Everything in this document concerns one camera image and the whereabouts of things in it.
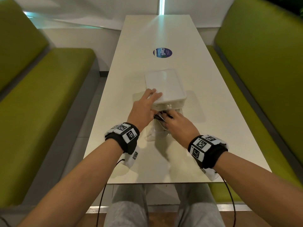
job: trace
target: hand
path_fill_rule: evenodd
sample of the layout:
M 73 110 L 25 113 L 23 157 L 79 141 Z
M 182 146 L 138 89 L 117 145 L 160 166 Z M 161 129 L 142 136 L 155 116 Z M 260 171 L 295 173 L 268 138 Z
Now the hand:
M 197 136 L 200 135 L 198 129 L 185 118 L 179 112 L 175 110 L 168 111 L 174 119 L 169 118 L 165 113 L 163 113 L 163 118 L 165 119 L 164 125 L 168 128 L 172 137 L 180 143 L 184 148 L 188 148 L 189 143 Z
M 134 102 L 127 122 L 135 125 L 140 133 L 153 120 L 158 112 L 152 110 L 153 103 L 162 96 L 162 92 L 156 93 L 156 89 L 146 89 L 142 98 Z

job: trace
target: light strip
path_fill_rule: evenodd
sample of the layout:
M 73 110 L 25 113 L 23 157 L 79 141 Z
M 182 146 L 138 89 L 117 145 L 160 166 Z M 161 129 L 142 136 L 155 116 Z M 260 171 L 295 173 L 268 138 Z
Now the light strip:
M 165 0 L 159 0 L 159 15 L 164 15 Z

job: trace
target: wooden floor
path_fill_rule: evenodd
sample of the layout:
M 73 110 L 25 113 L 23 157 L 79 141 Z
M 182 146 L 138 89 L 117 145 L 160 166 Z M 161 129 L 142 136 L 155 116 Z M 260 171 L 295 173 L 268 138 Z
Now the wooden floor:
M 226 227 L 232 227 L 234 223 L 234 212 L 220 212 Z M 98 227 L 103 227 L 105 220 L 105 213 L 99 216 Z M 150 213 L 149 226 L 150 227 L 173 227 L 176 213 Z M 82 220 L 76 227 L 95 227 L 97 214 L 85 214 Z M 236 227 L 270 227 L 262 218 L 256 215 L 253 211 L 238 211 Z

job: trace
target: wristband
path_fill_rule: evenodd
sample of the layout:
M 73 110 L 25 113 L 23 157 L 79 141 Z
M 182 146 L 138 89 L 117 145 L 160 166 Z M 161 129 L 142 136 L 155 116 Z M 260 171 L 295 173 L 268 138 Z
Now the wristband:
M 225 151 L 228 151 L 226 142 L 215 136 L 199 135 L 188 145 L 188 152 L 194 157 L 200 168 L 213 168 Z
M 136 126 L 131 123 L 120 123 L 109 129 L 104 137 L 107 139 L 114 139 L 117 141 L 123 153 L 133 154 L 137 146 L 137 140 L 140 132 Z

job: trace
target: forearm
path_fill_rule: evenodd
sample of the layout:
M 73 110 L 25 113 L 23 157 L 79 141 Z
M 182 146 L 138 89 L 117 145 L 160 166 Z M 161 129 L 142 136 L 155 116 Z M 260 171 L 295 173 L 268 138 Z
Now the forearm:
M 108 139 L 40 201 L 19 227 L 75 226 L 107 183 L 123 153 Z
M 214 170 L 271 226 L 295 227 L 303 223 L 300 188 L 229 152 L 220 156 Z

